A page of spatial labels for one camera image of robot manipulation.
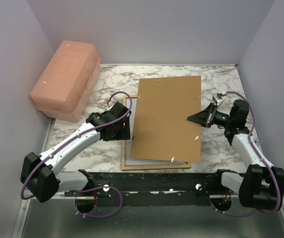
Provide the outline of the brown fibreboard backing board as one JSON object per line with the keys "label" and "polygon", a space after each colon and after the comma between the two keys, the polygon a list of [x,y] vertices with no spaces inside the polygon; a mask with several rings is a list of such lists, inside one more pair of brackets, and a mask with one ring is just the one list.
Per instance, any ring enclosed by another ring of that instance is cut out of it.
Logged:
{"label": "brown fibreboard backing board", "polygon": [[174,162],[201,161],[201,77],[143,78],[139,81],[130,157]]}

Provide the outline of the brown wooden picture frame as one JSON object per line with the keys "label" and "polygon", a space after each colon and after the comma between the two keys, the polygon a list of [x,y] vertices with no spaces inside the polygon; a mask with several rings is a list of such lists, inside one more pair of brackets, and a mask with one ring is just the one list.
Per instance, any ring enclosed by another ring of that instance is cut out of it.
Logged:
{"label": "brown wooden picture frame", "polygon": [[122,141],[122,171],[189,169],[192,167],[192,164],[190,162],[169,162],[160,160],[132,159],[130,158],[130,151],[131,140]]}

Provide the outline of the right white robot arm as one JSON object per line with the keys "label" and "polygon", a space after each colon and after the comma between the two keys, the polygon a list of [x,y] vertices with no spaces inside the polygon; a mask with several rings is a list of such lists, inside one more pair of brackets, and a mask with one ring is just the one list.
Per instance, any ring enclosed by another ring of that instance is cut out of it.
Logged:
{"label": "right white robot arm", "polygon": [[188,116],[187,120],[209,128],[212,125],[224,128],[224,136],[238,153],[246,167],[240,175],[230,170],[219,170],[212,181],[212,190],[223,194],[228,189],[239,196],[243,207],[269,212],[279,211],[284,195],[284,170],[275,167],[257,148],[246,126],[250,105],[244,100],[235,100],[230,113],[224,114],[211,103],[204,110]]}

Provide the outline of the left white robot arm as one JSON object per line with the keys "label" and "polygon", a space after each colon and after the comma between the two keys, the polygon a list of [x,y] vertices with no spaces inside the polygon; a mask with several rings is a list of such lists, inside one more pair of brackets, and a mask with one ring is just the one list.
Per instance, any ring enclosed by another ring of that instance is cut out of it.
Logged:
{"label": "left white robot arm", "polygon": [[93,178],[84,170],[62,173],[62,168],[87,147],[103,141],[130,139],[131,107],[116,102],[110,110],[91,113],[72,135],[39,155],[31,152],[23,161],[20,181],[23,189],[43,203],[57,192],[77,190],[81,195],[93,191]]}

